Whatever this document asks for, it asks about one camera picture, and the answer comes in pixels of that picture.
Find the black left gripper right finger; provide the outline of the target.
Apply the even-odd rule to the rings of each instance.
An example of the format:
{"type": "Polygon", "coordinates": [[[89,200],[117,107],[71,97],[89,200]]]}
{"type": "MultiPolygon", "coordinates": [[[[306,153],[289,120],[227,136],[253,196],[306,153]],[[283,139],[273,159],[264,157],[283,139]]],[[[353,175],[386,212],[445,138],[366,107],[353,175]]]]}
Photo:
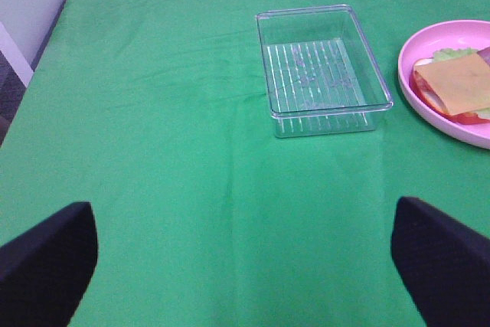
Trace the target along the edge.
{"type": "Polygon", "coordinates": [[[489,239],[415,197],[398,200],[390,253],[428,326],[489,324],[489,239]]]}

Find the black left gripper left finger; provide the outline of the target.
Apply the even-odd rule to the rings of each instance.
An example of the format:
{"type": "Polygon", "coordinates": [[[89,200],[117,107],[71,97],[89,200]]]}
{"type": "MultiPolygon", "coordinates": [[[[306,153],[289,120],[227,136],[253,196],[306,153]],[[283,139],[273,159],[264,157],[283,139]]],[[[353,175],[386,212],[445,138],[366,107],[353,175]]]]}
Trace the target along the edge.
{"type": "Polygon", "coordinates": [[[1,324],[66,326],[89,286],[98,238],[88,202],[74,202],[1,247],[1,324]]]}

